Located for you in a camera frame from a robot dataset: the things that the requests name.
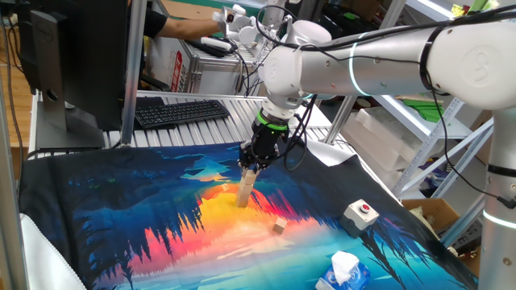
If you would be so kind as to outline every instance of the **monitor stand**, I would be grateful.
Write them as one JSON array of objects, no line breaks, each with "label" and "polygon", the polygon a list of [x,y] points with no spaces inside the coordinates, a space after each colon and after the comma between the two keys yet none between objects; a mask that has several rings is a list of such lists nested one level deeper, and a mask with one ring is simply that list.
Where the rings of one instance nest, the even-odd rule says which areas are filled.
[{"label": "monitor stand", "polygon": [[38,102],[36,149],[103,148],[104,134],[95,117],[78,108],[65,109],[59,32],[66,18],[39,11],[32,11],[31,18],[43,96]]},{"label": "monitor stand", "polygon": [[[78,108],[65,109],[64,102],[62,109],[61,112],[49,111],[45,109],[44,101],[38,101],[36,149],[94,149],[106,145],[94,116]],[[52,122],[59,115],[64,116],[63,126]]]}]

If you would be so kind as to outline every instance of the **red label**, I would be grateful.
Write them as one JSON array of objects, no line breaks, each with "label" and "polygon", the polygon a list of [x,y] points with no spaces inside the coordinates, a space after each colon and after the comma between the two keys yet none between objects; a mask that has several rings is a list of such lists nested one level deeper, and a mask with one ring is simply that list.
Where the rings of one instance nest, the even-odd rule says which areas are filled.
[{"label": "red label", "polygon": [[181,76],[181,67],[183,65],[183,56],[181,52],[177,51],[176,63],[174,65],[174,71],[172,75],[172,84],[170,85],[172,92],[177,92],[177,86],[179,85],[179,77]]}]

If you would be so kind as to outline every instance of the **white storage box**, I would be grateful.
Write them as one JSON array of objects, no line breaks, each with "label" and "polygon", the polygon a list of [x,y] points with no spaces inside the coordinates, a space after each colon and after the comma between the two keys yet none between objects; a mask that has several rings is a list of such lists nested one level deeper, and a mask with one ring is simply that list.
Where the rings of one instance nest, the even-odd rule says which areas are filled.
[{"label": "white storage box", "polygon": [[[356,121],[409,162],[422,146],[422,141],[384,107],[362,109],[356,115]],[[440,152],[443,147],[444,141],[439,140],[428,157]]]},{"label": "white storage box", "polygon": [[[364,162],[371,168],[371,170],[374,171],[378,178],[380,178],[381,182],[383,182],[388,189],[392,189],[396,182],[402,176],[402,172],[399,172],[397,170],[384,170],[383,167],[380,166],[378,162],[375,161],[375,159],[371,157],[369,153],[366,152],[365,149],[358,145],[358,143],[345,130],[342,130],[341,134],[346,139],[346,141],[353,145],[353,147],[356,149],[356,153],[358,153],[360,158],[362,158]],[[414,176],[417,176],[421,172],[422,169],[418,168]],[[418,190],[419,186],[420,184],[415,184],[413,187],[410,188],[410,190]]]},{"label": "white storage box", "polygon": [[409,166],[410,161],[405,160],[391,146],[356,121],[356,113],[349,116],[344,130],[355,140],[357,147],[362,147],[387,172]]}]

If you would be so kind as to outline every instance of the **white tissue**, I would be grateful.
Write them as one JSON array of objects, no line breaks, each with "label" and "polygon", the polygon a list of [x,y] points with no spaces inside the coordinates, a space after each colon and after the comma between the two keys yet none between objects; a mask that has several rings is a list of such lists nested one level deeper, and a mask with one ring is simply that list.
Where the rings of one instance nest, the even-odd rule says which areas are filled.
[{"label": "white tissue", "polygon": [[317,159],[328,167],[339,165],[355,155],[355,153],[346,147],[340,149],[337,146],[333,147],[319,141],[307,140],[306,146]]},{"label": "white tissue", "polygon": [[331,264],[333,266],[333,272],[335,273],[335,279],[339,286],[351,278],[350,272],[358,265],[359,260],[353,254],[349,254],[343,251],[336,252],[331,256]]}]

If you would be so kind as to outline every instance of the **computer monitor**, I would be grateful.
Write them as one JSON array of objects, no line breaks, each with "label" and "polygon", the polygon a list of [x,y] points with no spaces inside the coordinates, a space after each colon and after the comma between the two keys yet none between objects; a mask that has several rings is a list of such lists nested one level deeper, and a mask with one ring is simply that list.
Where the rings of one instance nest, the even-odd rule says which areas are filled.
[{"label": "computer monitor", "polygon": [[102,130],[120,129],[128,10],[127,0],[19,1],[19,59],[43,96],[38,149],[104,147]]}]

